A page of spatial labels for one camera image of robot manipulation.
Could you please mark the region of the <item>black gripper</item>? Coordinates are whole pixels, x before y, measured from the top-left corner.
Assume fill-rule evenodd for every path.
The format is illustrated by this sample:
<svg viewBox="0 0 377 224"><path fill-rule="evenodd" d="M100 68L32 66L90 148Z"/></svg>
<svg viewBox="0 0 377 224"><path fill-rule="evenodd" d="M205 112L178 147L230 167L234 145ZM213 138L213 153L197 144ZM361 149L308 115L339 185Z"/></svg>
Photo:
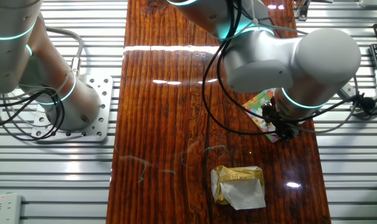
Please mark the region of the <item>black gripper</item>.
<svg viewBox="0 0 377 224"><path fill-rule="evenodd" d="M289 141L298 136L301 131L298 130L298 122L285 120L277 111L274 98L271 98L262 106L262 116L267 124L273 124L275 127L276 139Z"/></svg>

